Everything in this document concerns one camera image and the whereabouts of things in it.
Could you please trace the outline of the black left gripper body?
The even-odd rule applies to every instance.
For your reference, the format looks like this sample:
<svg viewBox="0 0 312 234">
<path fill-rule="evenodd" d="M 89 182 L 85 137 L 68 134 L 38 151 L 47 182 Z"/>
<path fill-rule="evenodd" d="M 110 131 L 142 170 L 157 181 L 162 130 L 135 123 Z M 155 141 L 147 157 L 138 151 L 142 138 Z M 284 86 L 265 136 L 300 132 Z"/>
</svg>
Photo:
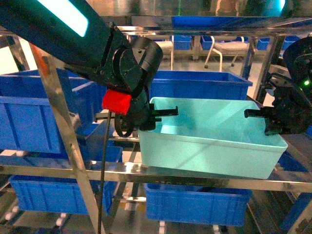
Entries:
<svg viewBox="0 0 312 234">
<path fill-rule="evenodd" d="M 115 114 L 115 130 L 120 137 L 129 137 L 135 129 L 151 131 L 156 127 L 155 118 L 151 116 L 149 88 L 144 86 L 140 95 L 130 101 L 126 115 Z"/>
</svg>

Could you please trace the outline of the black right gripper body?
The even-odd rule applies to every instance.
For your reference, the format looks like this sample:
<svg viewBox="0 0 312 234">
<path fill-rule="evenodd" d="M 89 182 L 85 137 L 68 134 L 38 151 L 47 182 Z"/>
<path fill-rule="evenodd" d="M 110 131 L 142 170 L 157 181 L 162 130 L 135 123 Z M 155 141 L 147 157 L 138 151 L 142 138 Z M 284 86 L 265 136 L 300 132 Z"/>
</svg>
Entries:
<svg viewBox="0 0 312 234">
<path fill-rule="evenodd" d="M 279 73 L 270 74 L 273 107 L 265 118 L 265 135 L 301 134 L 312 125 L 312 89 L 308 78 L 296 83 Z"/>
</svg>

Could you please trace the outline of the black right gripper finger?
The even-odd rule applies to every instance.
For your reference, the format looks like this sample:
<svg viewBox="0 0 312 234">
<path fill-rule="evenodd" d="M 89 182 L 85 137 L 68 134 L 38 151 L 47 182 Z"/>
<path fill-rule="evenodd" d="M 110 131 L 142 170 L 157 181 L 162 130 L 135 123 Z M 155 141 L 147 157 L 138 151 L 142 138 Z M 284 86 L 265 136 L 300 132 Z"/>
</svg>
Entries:
<svg viewBox="0 0 312 234">
<path fill-rule="evenodd" d="M 245 118 L 258 117 L 258 118 L 275 118 L 273 107 L 262 107 L 259 110 L 246 109 L 244 111 Z"/>
</svg>

